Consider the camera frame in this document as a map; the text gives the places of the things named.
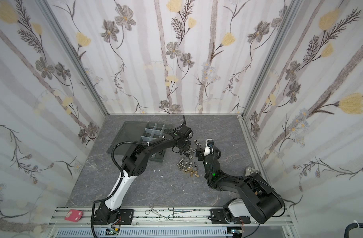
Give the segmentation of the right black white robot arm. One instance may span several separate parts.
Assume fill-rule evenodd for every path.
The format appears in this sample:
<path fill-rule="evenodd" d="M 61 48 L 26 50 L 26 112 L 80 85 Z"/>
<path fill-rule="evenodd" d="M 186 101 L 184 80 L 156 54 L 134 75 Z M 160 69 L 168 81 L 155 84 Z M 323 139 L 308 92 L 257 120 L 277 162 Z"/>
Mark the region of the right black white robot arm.
<path fill-rule="evenodd" d="M 210 140 L 205 147 L 198 146 L 195 156 L 203 162 L 207 185 L 218 191 L 230 191 L 238 194 L 246 208 L 239 216 L 251 216 L 258 223 L 264 224 L 280 209 L 285 208 L 279 193 L 272 188 L 258 173 L 248 176 L 232 176 L 220 168 L 221 151 Z"/>

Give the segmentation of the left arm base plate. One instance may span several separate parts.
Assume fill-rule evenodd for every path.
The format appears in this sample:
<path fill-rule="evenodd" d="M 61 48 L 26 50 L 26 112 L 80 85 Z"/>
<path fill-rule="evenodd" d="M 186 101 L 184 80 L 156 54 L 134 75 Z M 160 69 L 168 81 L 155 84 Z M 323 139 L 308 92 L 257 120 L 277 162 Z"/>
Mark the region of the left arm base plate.
<path fill-rule="evenodd" d="M 133 209 L 97 210 L 91 218 L 94 225 L 131 225 L 133 220 Z"/>

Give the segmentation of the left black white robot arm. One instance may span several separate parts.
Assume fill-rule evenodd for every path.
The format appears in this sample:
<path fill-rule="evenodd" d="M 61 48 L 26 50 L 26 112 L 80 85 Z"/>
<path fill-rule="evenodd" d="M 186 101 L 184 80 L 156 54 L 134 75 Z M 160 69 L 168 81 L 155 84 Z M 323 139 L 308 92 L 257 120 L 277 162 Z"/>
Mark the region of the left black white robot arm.
<path fill-rule="evenodd" d="M 111 151 L 111 159 L 120 175 L 108 197 L 93 202 L 91 225 L 116 223 L 121 218 L 120 208 L 126 193 L 133 181 L 145 171 L 149 158 L 168 148 L 177 148 L 180 154 L 188 152 L 192 137 L 192 130 L 182 126 L 150 142 L 125 141 L 116 145 Z M 124 144 L 129 144 L 130 148 L 119 164 L 115 159 L 115 150 Z"/>

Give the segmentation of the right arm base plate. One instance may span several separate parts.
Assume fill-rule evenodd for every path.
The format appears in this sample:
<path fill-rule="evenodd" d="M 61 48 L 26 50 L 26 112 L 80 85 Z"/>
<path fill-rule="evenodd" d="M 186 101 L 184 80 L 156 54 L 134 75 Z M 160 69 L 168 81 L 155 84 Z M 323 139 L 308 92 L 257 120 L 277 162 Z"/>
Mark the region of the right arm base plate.
<path fill-rule="evenodd" d="M 214 225 L 224 225 L 224 224 L 245 225 L 251 223 L 250 217 L 248 216 L 234 217 L 228 209 L 224 208 L 210 209 L 210 215 L 208 216 L 208 219 Z"/>

